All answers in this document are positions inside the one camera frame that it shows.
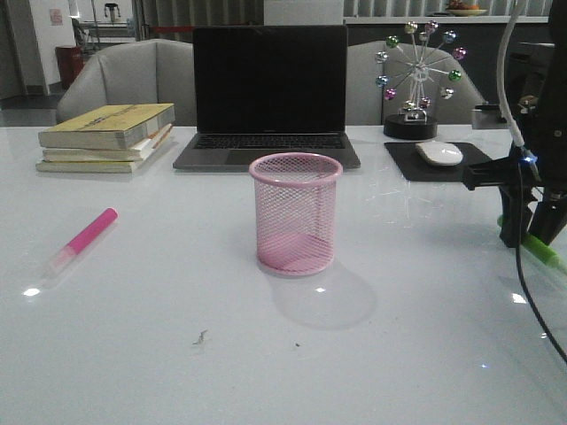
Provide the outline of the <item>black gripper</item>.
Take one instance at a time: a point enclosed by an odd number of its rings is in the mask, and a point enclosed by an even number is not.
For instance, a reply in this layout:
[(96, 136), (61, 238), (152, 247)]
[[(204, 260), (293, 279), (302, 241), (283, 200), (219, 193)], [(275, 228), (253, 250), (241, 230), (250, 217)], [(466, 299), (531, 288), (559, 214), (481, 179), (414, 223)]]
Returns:
[(524, 5), (524, 1), (516, 2), (505, 26), (495, 71), (500, 111), (512, 139), (511, 153), (506, 158), (466, 166), (462, 172), (467, 189), (500, 186), (500, 239), (507, 247), (523, 242), (531, 218), (529, 233), (546, 245), (566, 226), (565, 197), (539, 202), (533, 217), (529, 208), (535, 200), (530, 187), (566, 190), (566, 3), (554, 1), (551, 5), (548, 27), (555, 48), (532, 119), (519, 127), (506, 97), (505, 57)]

